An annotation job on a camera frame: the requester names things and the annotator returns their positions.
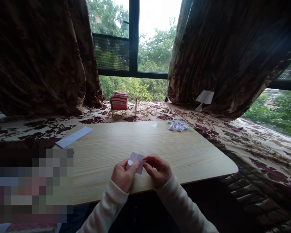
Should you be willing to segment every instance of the brown curtain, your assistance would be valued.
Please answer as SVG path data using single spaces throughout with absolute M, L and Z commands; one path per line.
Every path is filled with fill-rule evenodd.
M 86 0 L 0 1 L 0 110 L 84 113 L 103 105 Z
M 168 73 L 169 98 L 240 117 L 291 62 L 290 1 L 183 0 Z

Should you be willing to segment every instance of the floral bedspread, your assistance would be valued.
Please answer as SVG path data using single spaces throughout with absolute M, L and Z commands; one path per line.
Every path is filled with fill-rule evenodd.
M 244 208 L 270 232 L 291 230 L 291 138 L 238 118 L 225 122 L 167 103 L 239 167 L 222 178 Z
M 78 124 L 157 120 L 182 120 L 229 156 L 239 172 L 222 182 L 261 224 L 276 227 L 274 231 L 289 229 L 291 138 L 241 118 L 225 122 L 166 102 L 138 103 L 136 117 L 133 112 L 118 111 L 112 118 L 107 102 L 79 116 L 0 118 L 0 147 L 51 148 Z

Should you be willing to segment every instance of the sky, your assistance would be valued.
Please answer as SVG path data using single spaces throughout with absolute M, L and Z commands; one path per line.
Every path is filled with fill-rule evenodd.
M 122 4 L 124 9 L 129 9 L 128 0 L 112 0 L 115 4 Z M 147 34 L 146 38 L 155 34 L 155 28 L 170 29 L 169 18 L 176 17 L 178 22 L 181 0 L 140 0 L 139 33 Z

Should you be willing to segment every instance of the green foliage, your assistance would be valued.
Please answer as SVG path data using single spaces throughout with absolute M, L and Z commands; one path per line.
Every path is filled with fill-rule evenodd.
M 291 136 L 291 91 L 281 90 L 272 107 L 266 106 L 268 99 L 262 93 L 242 117 Z
M 87 0 L 92 32 L 117 37 L 129 37 L 128 11 L 123 6 L 116 5 L 112 0 Z M 170 30 L 156 29 L 156 34 L 148 40 L 139 43 L 138 70 L 144 72 L 167 73 L 169 68 L 172 46 L 176 34 L 175 19 L 170 21 Z M 127 70 L 128 58 L 117 50 L 120 45 L 100 47 L 95 43 L 97 65 L 109 69 Z M 105 98 L 110 98 L 114 91 L 126 91 L 130 100 L 134 101 L 164 101 L 167 80 L 124 78 L 99 76 Z

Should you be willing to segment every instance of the white sleeve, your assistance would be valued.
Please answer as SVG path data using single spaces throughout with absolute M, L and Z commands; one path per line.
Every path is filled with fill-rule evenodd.
M 175 175 L 172 175 L 162 188 L 155 189 L 155 192 L 181 232 L 218 232 L 216 227 L 206 219 L 198 206 L 188 197 Z
M 108 232 L 128 198 L 113 181 L 77 233 Z

